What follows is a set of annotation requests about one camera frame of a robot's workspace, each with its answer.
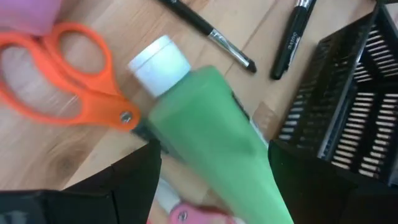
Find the orange scissors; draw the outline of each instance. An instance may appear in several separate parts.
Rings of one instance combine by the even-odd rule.
[[[84,73],[74,69],[58,49],[60,36],[66,32],[79,32],[102,49],[105,57],[104,70]],[[18,32],[0,33],[0,49],[8,45],[25,47],[43,75],[58,88],[74,93],[81,100],[81,112],[74,118],[56,118],[39,113],[20,102],[4,81],[0,81],[0,97],[9,106],[34,120],[52,124],[99,124],[132,130],[140,120],[139,109],[122,96],[113,73],[110,49],[95,31],[76,23],[55,25],[51,34],[37,40]]]

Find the black desk organizer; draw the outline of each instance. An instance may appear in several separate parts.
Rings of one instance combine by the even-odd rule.
[[[392,185],[398,32],[385,5],[320,41],[279,139]]]
[[[160,144],[150,141],[63,191],[0,191],[0,223],[145,224],[161,163]]]

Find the green bottle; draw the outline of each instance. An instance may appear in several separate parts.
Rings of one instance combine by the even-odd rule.
[[[158,98],[149,126],[201,175],[247,224],[293,223],[279,193],[267,144],[215,67],[190,71],[177,46],[163,36],[129,68]]]

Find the wooden table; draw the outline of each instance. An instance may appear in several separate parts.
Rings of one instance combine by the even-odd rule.
[[[154,100],[126,69],[127,63],[167,34],[194,68],[212,64],[223,73],[249,114],[275,132],[295,94],[303,70],[323,37],[372,11],[370,0],[318,0],[289,72],[268,78],[280,37],[295,0],[191,0],[189,5],[256,61],[251,76],[208,39],[156,0],[65,0],[61,20],[78,21],[99,32],[114,56],[117,81],[147,113]],[[101,68],[101,54],[85,38],[62,42],[66,58],[85,71]],[[58,116],[73,116],[78,100],[50,84],[32,68],[25,51],[2,54],[5,80],[27,104]],[[62,189],[117,161],[143,142],[129,133],[96,126],[61,127],[29,120],[0,104],[0,189]]]

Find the pen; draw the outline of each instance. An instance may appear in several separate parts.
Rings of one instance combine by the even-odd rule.
[[[246,55],[244,55],[237,47],[235,47],[227,38],[225,38],[218,30],[210,25],[204,18],[190,9],[186,4],[179,0],[159,0],[168,8],[175,12],[179,17],[187,21],[190,25],[208,36],[212,41],[229,52],[240,64],[252,73],[257,72],[256,64]]]
[[[272,79],[279,80],[289,69],[316,1],[298,0],[294,7],[272,66]]]

